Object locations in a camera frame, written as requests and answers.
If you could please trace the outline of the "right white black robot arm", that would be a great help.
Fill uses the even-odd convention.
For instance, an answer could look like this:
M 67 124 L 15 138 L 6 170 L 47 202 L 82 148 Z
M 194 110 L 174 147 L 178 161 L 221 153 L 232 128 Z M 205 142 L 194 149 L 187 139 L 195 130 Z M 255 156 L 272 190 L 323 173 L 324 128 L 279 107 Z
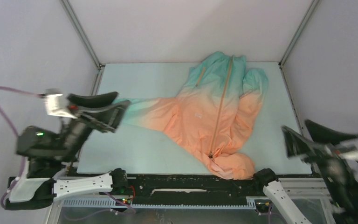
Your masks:
M 358 181 L 348 164 L 348 161 L 358 164 L 358 133 L 338 132 L 309 119 L 305 125 L 310 139 L 287 126 L 281 128 L 286 155 L 316 167 L 322 183 L 297 184 L 294 195 L 300 196 L 300 190 L 304 189 L 315 196 L 316 190 L 321 190 L 322 196 L 330 201 L 335 223 L 358 224 Z

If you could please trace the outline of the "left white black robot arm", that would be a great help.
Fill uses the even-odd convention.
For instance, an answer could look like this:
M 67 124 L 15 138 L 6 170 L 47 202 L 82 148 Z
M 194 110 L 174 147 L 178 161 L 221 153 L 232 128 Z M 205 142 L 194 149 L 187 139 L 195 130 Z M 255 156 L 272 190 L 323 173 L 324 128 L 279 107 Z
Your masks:
M 10 179 L 3 208 L 37 210 L 72 196 L 127 192 L 129 182 L 121 168 L 79 179 L 58 177 L 67 164 L 77 162 L 77 154 L 93 131 L 114 133 L 118 129 L 130 101 L 117 101 L 117 96 L 117 92 L 95 96 L 69 94 L 63 99 L 56 89 L 41 94 L 47 114 L 69 118 L 69 122 L 62 122 L 58 133 L 28 126 L 19 135 L 16 153 L 24 160 L 23 169 L 18 177 Z

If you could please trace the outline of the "teal and orange jacket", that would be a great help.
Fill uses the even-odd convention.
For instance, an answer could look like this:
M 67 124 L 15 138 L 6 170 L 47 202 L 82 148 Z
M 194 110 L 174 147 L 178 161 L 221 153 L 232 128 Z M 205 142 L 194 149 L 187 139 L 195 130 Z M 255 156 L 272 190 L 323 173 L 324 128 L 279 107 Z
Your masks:
M 248 69 L 244 56 L 215 52 L 190 69 L 175 97 L 131 99 L 122 123 L 164 133 L 213 175 L 248 179 L 255 163 L 240 149 L 252 134 L 268 85 L 265 71 Z

